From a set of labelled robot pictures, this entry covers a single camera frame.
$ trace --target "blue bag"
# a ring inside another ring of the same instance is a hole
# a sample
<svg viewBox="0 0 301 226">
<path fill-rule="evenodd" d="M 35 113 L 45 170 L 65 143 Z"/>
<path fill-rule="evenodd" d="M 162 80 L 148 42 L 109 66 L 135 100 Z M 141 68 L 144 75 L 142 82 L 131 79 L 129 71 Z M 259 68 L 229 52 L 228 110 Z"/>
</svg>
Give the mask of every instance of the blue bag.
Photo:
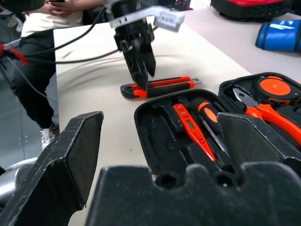
<svg viewBox="0 0 301 226">
<path fill-rule="evenodd" d="M 265 50 L 301 51 L 301 20 L 282 20 L 264 23 L 255 45 Z"/>
</svg>

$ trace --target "gray floor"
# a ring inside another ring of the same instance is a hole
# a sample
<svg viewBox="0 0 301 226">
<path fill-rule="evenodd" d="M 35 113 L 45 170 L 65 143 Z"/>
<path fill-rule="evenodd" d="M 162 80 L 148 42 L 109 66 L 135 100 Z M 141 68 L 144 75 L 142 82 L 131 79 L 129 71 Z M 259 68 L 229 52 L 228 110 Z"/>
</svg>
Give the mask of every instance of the gray floor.
<svg viewBox="0 0 301 226">
<path fill-rule="evenodd" d="M 11 39 L 20 35 L 14 29 L 8 29 Z M 0 40 L 8 41 L 7 32 L 0 28 Z M 7 75 L 11 79 L 14 68 L 10 63 L 7 66 Z M 56 77 L 50 81 L 47 88 L 50 98 L 57 100 Z M 58 122 L 58 106 L 50 103 L 55 111 L 54 120 Z M 40 129 L 26 114 L 19 100 L 11 91 L 8 83 L 0 73 L 0 166 L 8 167 L 18 161 L 39 156 L 42 152 Z"/>
</svg>

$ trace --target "screw hole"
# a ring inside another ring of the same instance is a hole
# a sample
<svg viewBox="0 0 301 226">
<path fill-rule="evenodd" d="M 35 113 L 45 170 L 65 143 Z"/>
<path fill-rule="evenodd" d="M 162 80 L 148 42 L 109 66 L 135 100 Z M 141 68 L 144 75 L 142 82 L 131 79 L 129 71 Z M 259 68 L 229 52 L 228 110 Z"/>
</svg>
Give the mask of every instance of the screw hole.
<svg viewBox="0 0 301 226">
<path fill-rule="evenodd" d="M 164 189 L 170 190 L 175 187 L 178 187 L 180 180 L 176 175 L 173 175 L 171 173 L 165 173 L 159 175 L 155 183 Z"/>
<path fill-rule="evenodd" d="M 234 186 L 232 179 L 226 175 L 219 175 L 219 176 L 217 176 L 216 180 L 217 180 L 217 183 L 223 187 Z"/>
</svg>

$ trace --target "white shirt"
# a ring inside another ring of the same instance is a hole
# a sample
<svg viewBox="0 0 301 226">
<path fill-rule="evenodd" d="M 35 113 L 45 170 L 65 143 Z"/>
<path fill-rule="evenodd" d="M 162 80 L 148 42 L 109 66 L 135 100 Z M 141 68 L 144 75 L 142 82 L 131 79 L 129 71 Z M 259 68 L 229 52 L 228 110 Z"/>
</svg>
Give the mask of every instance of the white shirt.
<svg viewBox="0 0 301 226">
<path fill-rule="evenodd" d="M 25 16 L 21 37 L 49 29 L 82 26 L 83 12 L 76 12 L 66 17 L 44 13 L 30 13 Z"/>
</svg>

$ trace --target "black pants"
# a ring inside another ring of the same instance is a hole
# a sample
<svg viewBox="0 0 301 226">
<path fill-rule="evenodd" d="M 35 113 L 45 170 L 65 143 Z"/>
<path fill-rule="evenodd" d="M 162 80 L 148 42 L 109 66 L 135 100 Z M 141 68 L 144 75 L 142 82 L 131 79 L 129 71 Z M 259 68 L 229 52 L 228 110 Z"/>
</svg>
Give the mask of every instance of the black pants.
<svg viewBox="0 0 301 226">
<path fill-rule="evenodd" d="M 32 34 L 20 41 L 21 52 L 31 54 L 40 52 L 54 47 L 53 31 L 43 31 Z M 47 53 L 33 57 L 36 60 L 55 61 L 55 54 Z M 55 73 L 55 64 L 45 65 L 39 63 L 29 63 L 22 65 L 20 61 L 17 66 L 22 70 L 30 83 L 42 94 L 45 94 L 46 87 L 50 78 Z M 50 107 L 48 100 L 35 92 L 26 82 L 18 70 L 15 70 L 14 87 L 16 95 L 21 104 L 26 109 L 28 116 L 36 121 L 42 129 L 49 128 L 52 124 L 53 109 Z"/>
</svg>

